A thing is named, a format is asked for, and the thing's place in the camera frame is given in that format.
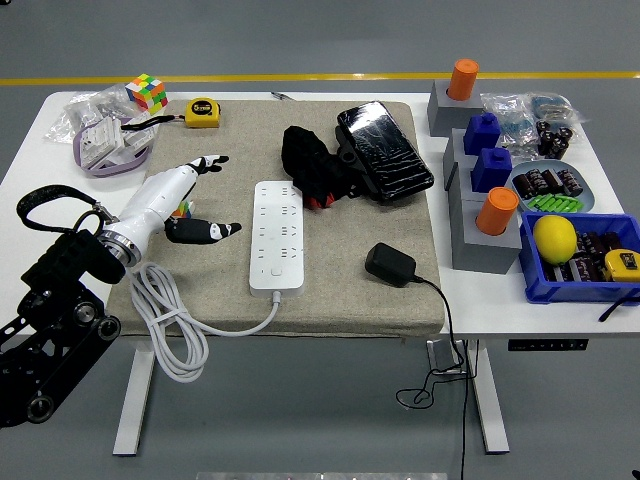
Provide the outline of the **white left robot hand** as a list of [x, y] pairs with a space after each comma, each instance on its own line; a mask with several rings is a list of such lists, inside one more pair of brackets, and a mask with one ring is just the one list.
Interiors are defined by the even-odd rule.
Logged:
[[228, 160], [224, 155], [206, 155], [148, 177], [118, 220], [104, 227], [100, 240], [122, 249], [135, 261], [146, 253], [151, 236], [161, 231], [173, 243], [193, 245], [213, 244], [239, 232], [242, 226], [238, 223], [173, 217], [197, 178], [221, 171], [221, 165]]

